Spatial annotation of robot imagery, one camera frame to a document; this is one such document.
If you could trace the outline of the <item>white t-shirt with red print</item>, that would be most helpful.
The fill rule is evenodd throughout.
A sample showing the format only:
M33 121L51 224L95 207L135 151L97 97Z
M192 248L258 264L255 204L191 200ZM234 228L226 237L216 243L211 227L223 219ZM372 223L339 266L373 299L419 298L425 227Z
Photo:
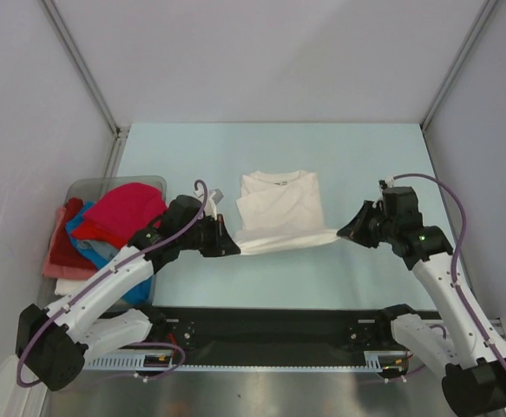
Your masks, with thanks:
M319 247L338 240L325 224L317 174L254 171L240 180L241 229L233 240L242 255Z

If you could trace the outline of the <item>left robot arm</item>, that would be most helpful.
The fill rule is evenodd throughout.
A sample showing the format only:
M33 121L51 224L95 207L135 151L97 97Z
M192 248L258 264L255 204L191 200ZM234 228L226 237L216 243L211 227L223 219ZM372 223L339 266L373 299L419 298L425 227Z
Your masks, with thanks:
M179 195L168 209L136 231L120 252L79 288L45 308L29 305L19 315L16 383L51 391L68 386L84 366L127 345L154 348L167 336L162 321L137 308L101 318L130 289L158 273L180 252L206 258L240 254L221 214L209 214L208 199Z

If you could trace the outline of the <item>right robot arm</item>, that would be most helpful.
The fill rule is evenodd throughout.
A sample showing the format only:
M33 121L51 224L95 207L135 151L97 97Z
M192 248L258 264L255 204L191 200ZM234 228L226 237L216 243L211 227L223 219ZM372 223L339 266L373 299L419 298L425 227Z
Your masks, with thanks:
M337 235L365 248L382 243L404 261L432 299L446 337L405 305L387 308L375 327L384 348L408 348L441 381L458 416L506 410L506 340L497 333L454 269L454 250L442 229L424 225L411 187L387 187L366 201Z

